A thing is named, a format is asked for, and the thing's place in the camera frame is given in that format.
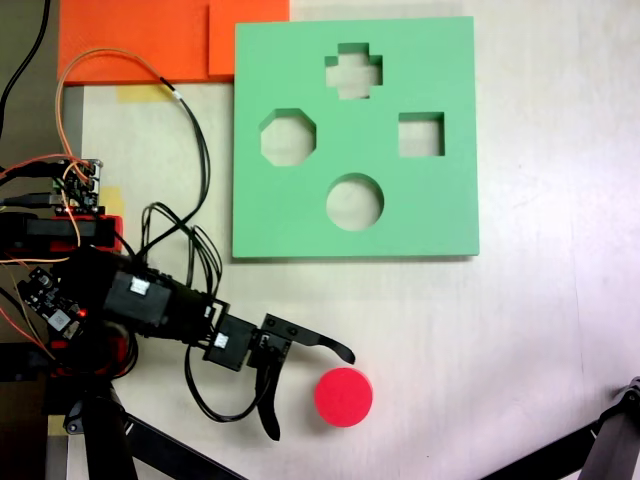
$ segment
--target green shape sorter board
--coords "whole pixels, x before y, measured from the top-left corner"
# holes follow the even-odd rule
[[[472,18],[240,24],[236,36],[233,256],[342,257],[479,253]],[[339,53],[367,52],[382,81],[368,98],[327,86]],[[295,113],[315,150],[274,166],[261,132]],[[438,155],[403,158],[401,120],[441,122]],[[372,180],[375,224],[343,230],[327,195]]]

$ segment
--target orange mat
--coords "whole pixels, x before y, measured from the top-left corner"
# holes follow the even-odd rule
[[[58,75],[85,50],[118,47],[171,82],[232,81],[235,24],[288,18],[289,0],[60,0]],[[149,81],[134,61],[106,55],[80,63],[66,83]]]
[[[209,77],[232,82],[236,23],[287,22],[289,0],[212,0],[209,14]]]

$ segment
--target table surface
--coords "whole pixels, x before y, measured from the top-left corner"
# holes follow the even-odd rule
[[[138,366],[116,388],[132,414],[252,480],[480,478],[593,420],[639,373],[640,3],[337,3],[292,0],[292,17],[475,18],[480,256],[233,262],[233,88],[180,86],[211,149],[197,223],[225,260],[220,297],[248,321],[270,312],[349,345],[374,405],[357,427],[324,425],[313,387],[341,364],[297,346],[276,398],[279,443],[255,414],[209,422],[177,342],[141,340]],[[82,155],[105,162],[135,243],[150,201],[179,213],[195,203],[197,153],[175,104],[118,98],[115,87],[85,89]],[[182,278],[186,248],[171,237],[153,264]],[[250,401],[253,375],[195,362],[221,412]],[[85,478],[81,442],[69,478]]]

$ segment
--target circular hole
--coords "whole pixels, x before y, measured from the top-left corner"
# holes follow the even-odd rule
[[[327,197],[329,218],[344,230],[369,228],[378,221],[383,208],[380,186],[371,177],[359,173],[340,177]]]

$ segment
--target square hole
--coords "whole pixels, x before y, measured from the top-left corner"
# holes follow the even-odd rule
[[[400,157],[444,155],[444,113],[401,113],[398,122]]]

